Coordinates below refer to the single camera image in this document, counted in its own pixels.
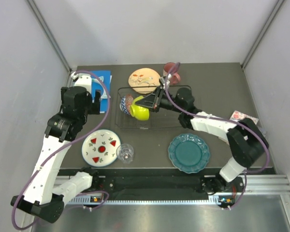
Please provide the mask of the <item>lime green bowl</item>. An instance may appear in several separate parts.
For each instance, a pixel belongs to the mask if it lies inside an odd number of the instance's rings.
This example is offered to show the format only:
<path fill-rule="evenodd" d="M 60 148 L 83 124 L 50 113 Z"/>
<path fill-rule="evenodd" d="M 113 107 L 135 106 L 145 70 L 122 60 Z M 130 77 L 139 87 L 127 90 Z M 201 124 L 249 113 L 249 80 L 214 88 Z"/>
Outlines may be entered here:
<path fill-rule="evenodd" d="M 135 98 L 132 101 L 132 104 L 130 105 L 131 116 L 139 121 L 147 121 L 149 120 L 149 117 L 150 117 L 150 113 L 147 108 L 144 108 L 135 104 L 138 100 L 141 100 L 143 98 L 144 96 L 139 96 Z"/>

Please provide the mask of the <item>orange blue patterned bowl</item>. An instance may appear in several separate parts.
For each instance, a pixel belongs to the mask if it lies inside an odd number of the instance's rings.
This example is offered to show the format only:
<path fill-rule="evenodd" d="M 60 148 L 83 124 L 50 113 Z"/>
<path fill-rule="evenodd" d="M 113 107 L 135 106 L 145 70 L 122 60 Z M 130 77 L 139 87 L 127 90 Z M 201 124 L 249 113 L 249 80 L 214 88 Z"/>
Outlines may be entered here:
<path fill-rule="evenodd" d="M 128 115 L 131 115 L 130 106 L 132 105 L 134 98 L 131 94 L 126 94 L 120 101 L 120 110 Z"/>

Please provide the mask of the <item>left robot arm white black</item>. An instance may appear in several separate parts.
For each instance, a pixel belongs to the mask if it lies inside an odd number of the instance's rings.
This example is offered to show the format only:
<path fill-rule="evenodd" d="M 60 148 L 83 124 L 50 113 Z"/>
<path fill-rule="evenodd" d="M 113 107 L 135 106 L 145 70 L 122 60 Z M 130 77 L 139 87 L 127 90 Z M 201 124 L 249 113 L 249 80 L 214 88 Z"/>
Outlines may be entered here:
<path fill-rule="evenodd" d="M 29 181 L 11 200 L 12 223 L 19 209 L 29 215 L 54 223 L 66 204 L 84 190 L 96 191 L 100 180 L 89 168 L 80 169 L 70 180 L 55 188 L 62 161 L 70 147 L 79 141 L 77 134 L 88 115 L 100 113 L 101 94 L 91 94 L 85 87 L 62 87 L 59 112 L 47 122 L 43 145 Z"/>

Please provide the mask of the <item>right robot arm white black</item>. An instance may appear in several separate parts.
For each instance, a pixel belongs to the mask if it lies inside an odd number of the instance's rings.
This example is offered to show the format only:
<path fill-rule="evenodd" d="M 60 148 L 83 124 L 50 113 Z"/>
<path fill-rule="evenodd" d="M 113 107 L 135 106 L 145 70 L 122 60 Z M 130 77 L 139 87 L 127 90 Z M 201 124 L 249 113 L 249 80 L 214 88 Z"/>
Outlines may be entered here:
<path fill-rule="evenodd" d="M 158 112 L 161 108 L 178 112 L 183 128 L 227 140 L 232 157 L 216 174 L 215 184 L 219 190 L 228 191 L 238 175 L 249 172 L 261 155 L 269 154 L 269 144 L 252 119 L 237 121 L 213 116 L 195 107 L 194 101 L 191 90 L 186 87 L 180 88 L 175 96 L 163 87 L 157 87 L 136 100 L 135 105 L 151 112 Z"/>

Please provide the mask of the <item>teal cat ear headphones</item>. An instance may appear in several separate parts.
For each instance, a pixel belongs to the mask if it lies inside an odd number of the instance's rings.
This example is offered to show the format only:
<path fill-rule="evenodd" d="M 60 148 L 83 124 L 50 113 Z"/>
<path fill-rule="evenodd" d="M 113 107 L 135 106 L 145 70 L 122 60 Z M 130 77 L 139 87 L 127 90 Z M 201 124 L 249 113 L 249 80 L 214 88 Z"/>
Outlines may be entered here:
<path fill-rule="evenodd" d="M 99 76 L 99 79 L 101 81 L 103 81 L 104 85 L 105 85 L 105 88 L 102 86 L 102 90 L 101 90 L 101 93 L 103 93 L 102 95 L 102 99 L 107 99 L 107 94 L 105 92 L 105 90 L 108 91 L 108 93 L 110 93 L 110 87 L 111 87 L 111 79 L 112 79 L 112 76 L 111 75 L 108 75 L 108 76 Z"/>

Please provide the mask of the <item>peach bird plate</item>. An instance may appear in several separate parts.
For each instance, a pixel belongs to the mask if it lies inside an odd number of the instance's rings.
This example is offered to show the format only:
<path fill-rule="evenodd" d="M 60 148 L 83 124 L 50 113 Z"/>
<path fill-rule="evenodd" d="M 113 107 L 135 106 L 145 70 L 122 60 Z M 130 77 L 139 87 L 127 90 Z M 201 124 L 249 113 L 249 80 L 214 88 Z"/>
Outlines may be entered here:
<path fill-rule="evenodd" d="M 128 83 L 137 93 L 147 94 L 160 85 L 160 75 L 153 69 L 141 68 L 129 76 Z"/>

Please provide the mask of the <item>pink mug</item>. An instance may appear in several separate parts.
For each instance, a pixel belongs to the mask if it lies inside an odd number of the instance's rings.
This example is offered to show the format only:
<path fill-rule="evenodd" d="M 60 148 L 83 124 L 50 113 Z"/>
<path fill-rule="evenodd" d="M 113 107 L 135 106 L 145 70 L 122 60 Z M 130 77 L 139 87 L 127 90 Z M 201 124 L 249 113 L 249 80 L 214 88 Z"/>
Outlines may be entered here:
<path fill-rule="evenodd" d="M 167 76 L 169 73 L 171 74 L 170 84 L 176 85 L 181 81 L 181 77 L 178 74 L 179 66 L 173 62 L 168 62 L 163 67 L 163 76 Z"/>

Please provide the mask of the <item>watermelon pattern plate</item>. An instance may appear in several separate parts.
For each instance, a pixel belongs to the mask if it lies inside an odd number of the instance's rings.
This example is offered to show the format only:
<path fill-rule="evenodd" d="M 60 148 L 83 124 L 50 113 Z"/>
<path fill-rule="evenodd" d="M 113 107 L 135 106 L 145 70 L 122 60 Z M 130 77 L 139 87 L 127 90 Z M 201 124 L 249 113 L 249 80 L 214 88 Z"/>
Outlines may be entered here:
<path fill-rule="evenodd" d="M 120 138 L 113 131 L 97 130 L 84 140 L 82 156 L 93 167 L 105 167 L 117 159 L 116 150 L 120 145 Z"/>

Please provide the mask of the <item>clear drinking glass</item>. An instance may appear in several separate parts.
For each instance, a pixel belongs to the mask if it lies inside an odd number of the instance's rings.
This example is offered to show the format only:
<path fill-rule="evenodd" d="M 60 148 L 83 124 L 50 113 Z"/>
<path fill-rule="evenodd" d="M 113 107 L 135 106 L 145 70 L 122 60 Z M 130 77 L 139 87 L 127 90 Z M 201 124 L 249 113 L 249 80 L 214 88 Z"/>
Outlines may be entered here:
<path fill-rule="evenodd" d="M 121 144 L 116 149 L 117 158 L 125 164 L 129 164 L 133 161 L 134 149 L 130 144 Z"/>

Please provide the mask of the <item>teal scalloped plate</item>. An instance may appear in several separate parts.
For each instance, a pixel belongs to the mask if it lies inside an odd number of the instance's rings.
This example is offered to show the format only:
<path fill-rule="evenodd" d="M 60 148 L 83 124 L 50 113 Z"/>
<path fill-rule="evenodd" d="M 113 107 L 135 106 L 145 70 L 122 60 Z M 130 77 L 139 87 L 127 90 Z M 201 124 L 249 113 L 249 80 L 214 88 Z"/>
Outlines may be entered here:
<path fill-rule="evenodd" d="M 202 138 L 185 133 L 170 142 L 168 156 L 174 167 L 187 174 L 194 174 L 207 166 L 210 150 Z"/>

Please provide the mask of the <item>Little Women book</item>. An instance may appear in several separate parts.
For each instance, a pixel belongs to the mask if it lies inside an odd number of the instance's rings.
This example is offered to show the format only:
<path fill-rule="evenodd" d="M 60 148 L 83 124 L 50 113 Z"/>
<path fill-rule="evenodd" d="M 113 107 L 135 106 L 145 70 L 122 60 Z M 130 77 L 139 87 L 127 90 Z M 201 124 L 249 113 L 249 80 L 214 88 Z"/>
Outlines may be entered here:
<path fill-rule="evenodd" d="M 230 117 L 230 120 L 238 120 L 238 121 L 239 121 L 239 120 L 242 120 L 242 119 L 244 119 L 244 118 L 249 118 L 249 119 L 251 119 L 255 124 L 257 124 L 258 121 L 259 121 L 259 119 L 256 118 L 256 117 L 249 116 L 249 115 L 247 115 L 247 114 L 244 114 L 244 113 L 239 112 L 239 111 L 236 111 L 236 110 L 232 113 L 232 115 L 231 115 L 231 117 Z"/>

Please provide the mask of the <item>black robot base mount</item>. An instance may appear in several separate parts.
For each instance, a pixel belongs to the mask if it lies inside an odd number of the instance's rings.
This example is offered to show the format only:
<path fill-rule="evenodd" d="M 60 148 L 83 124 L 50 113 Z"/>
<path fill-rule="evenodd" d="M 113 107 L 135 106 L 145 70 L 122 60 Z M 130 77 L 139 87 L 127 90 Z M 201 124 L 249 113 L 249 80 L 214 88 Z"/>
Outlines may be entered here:
<path fill-rule="evenodd" d="M 205 200 L 215 193 L 233 197 L 244 189 L 241 177 L 221 189 L 215 184 L 218 170 L 206 168 L 187 174 L 175 168 L 93 168 L 83 167 L 93 175 L 90 190 L 104 190 L 111 200 Z"/>

